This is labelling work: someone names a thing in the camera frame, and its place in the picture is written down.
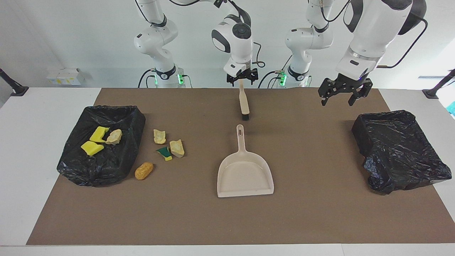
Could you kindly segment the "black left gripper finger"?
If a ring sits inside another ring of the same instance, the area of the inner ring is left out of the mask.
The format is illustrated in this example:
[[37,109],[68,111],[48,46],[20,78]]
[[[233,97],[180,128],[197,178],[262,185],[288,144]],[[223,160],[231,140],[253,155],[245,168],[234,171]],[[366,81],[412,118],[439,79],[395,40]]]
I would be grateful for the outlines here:
[[321,97],[321,104],[325,106],[328,99],[336,95],[335,81],[331,79],[324,79],[317,92]]
[[362,83],[356,82],[356,84],[350,86],[352,96],[348,100],[348,105],[353,106],[359,98],[367,97],[372,86],[371,79],[365,79]]

